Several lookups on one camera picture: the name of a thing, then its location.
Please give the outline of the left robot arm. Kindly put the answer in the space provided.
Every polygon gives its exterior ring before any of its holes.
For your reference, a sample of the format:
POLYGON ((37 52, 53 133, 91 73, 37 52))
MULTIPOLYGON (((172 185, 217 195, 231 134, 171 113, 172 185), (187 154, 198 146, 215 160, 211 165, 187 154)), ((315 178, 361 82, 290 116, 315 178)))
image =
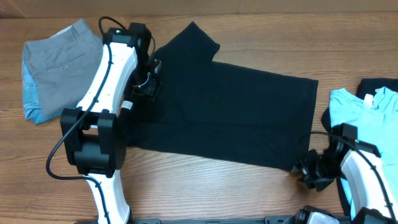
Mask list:
POLYGON ((54 148, 65 146, 69 164, 79 173, 75 178, 89 184, 97 223, 132 223, 121 181, 126 125, 136 99, 156 99, 161 62, 154 58, 155 39, 145 24, 118 23, 101 35, 101 63, 76 108, 62 111, 63 136, 54 148))

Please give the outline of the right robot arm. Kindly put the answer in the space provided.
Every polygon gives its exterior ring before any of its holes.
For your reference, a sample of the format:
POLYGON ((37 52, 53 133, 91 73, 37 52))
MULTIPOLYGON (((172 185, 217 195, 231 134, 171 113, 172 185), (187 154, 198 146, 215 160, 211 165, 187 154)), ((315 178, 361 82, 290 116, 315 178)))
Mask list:
POLYGON ((330 145, 318 154, 308 151, 291 172, 308 189, 321 191, 336 179, 347 181, 350 214, 337 218, 311 206, 299 210, 291 223, 397 223, 397 202, 382 171, 381 153, 358 139, 358 129, 342 123, 327 133, 330 145))

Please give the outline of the black t-shirt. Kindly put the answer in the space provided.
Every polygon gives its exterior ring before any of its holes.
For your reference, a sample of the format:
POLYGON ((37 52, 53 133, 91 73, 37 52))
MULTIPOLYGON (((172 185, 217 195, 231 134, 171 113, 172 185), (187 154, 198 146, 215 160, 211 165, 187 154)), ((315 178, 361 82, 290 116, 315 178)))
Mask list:
POLYGON ((317 81, 215 62, 218 50, 191 23, 155 52, 160 91, 135 101, 127 143, 290 170, 309 148, 317 81))

